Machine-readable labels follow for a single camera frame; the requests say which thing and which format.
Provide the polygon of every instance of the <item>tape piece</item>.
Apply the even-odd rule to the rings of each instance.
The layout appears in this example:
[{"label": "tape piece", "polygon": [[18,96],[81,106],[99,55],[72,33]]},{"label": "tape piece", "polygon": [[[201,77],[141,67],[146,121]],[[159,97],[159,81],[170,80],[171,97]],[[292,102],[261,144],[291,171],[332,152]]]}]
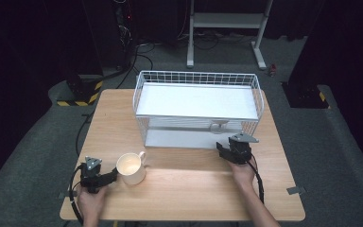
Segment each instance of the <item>tape piece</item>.
[{"label": "tape piece", "polygon": [[305,187],[303,186],[295,186],[295,187],[290,187],[287,189],[288,195],[293,195],[293,194],[297,194],[299,193],[299,195],[304,194],[306,191]]}]

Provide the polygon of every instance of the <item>gray carpet floor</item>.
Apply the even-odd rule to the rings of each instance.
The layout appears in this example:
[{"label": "gray carpet floor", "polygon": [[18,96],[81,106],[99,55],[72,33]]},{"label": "gray carpet floor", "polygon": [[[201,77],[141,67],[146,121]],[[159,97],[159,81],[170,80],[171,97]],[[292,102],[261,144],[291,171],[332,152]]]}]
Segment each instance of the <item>gray carpet floor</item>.
[{"label": "gray carpet floor", "polygon": [[[197,41],[195,67],[186,68],[186,42],[180,47],[147,44],[139,48],[153,62],[153,70],[219,73],[254,73],[266,93],[287,160],[301,194],[306,218],[282,222],[282,226],[363,226],[363,155],[339,112],[333,93],[319,86],[330,109],[293,109],[285,97],[282,81],[288,81],[305,39],[288,42],[264,39],[261,51],[267,64],[275,63],[277,73],[269,77],[258,69],[249,45],[240,42]],[[151,63],[138,57],[137,70],[149,70]],[[131,71],[120,89],[134,88],[137,72]],[[116,88],[124,75],[107,79],[101,89]],[[53,105],[29,130],[0,171],[0,226],[63,226],[59,216],[62,193],[77,164],[76,138],[85,116],[94,108],[60,107],[56,100],[69,96],[65,82],[49,92]],[[88,130],[78,140],[81,148]],[[67,226],[79,226],[76,221]],[[119,222],[119,226],[128,225]],[[214,222],[141,222],[140,226],[218,226]],[[113,226],[102,221],[100,226]],[[240,222],[239,226],[252,226]]]}]

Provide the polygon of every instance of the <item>cup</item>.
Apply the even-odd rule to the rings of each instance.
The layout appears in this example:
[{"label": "cup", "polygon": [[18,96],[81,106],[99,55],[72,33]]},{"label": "cup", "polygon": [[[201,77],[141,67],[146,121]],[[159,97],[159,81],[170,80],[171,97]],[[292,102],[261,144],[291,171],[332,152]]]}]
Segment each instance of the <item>cup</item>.
[{"label": "cup", "polygon": [[141,151],[139,154],[123,154],[117,160],[116,168],[122,176],[124,183],[130,185],[138,184],[146,177],[146,169],[144,168],[146,157],[147,154]]}]

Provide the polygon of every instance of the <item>mug handle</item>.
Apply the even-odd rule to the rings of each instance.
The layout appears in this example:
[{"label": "mug handle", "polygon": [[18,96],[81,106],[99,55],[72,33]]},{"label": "mug handle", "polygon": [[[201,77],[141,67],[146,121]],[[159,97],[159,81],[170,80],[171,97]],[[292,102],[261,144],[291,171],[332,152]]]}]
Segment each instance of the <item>mug handle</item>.
[{"label": "mug handle", "polygon": [[146,161],[146,158],[147,158],[147,154],[145,151],[141,151],[138,156],[140,157],[141,159],[141,163],[143,164],[145,161]]}]

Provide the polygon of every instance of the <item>black base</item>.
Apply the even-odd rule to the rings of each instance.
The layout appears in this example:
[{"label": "black base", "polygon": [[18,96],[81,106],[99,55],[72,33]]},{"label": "black base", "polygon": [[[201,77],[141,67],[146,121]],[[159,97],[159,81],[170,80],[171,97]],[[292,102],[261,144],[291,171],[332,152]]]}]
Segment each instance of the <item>black base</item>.
[{"label": "black base", "polygon": [[327,109],[329,104],[323,93],[314,86],[302,86],[282,82],[288,103],[291,108]]}]

